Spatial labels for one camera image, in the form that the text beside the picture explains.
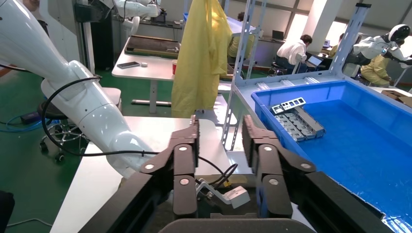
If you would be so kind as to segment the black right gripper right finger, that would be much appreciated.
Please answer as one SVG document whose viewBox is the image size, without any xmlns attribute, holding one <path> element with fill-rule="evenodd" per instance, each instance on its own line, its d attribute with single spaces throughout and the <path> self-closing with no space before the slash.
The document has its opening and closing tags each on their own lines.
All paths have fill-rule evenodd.
<svg viewBox="0 0 412 233">
<path fill-rule="evenodd" d="M 255 125 L 250 115 L 243 117 L 242 144 L 248 166 L 256 176 L 258 215 L 261 218 L 291 218 L 290 194 L 300 178 L 316 171 L 309 160 L 284 148 L 277 135 Z"/>
</svg>

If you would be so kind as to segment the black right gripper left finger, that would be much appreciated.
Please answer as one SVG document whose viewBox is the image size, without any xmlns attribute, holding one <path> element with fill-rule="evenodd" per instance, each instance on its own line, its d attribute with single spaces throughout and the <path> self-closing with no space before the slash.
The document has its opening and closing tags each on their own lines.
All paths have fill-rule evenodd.
<svg viewBox="0 0 412 233">
<path fill-rule="evenodd" d="M 200 153 L 200 124 L 195 115 L 189 126 L 171 134 L 166 149 L 141 166 L 139 176 L 161 196 L 173 191 L 175 219 L 197 217 L 195 169 Z"/>
</svg>

